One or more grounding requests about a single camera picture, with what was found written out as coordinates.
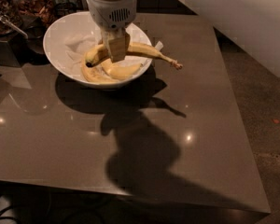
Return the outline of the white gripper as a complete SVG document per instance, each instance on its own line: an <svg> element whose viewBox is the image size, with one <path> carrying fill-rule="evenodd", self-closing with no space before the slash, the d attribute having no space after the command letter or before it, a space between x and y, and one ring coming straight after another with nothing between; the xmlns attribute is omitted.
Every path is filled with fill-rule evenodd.
<svg viewBox="0 0 280 224"><path fill-rule="evenodd" d="M122 61L130 45L130 35L113 31L125 28L136 16L137 0L86 0L92 19L101 29L102 42L113 63Z"/></svg>

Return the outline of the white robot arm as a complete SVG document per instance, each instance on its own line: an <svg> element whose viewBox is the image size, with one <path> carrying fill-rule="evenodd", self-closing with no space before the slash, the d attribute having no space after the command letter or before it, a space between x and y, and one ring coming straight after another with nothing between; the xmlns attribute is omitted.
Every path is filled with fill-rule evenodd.
<svg viewBox="0 0 280 224"><path fill-rule="evenodd" d="M86 0L107 31L135 19L137 0ZM280 78L280 0L178 0Z"/></svg>

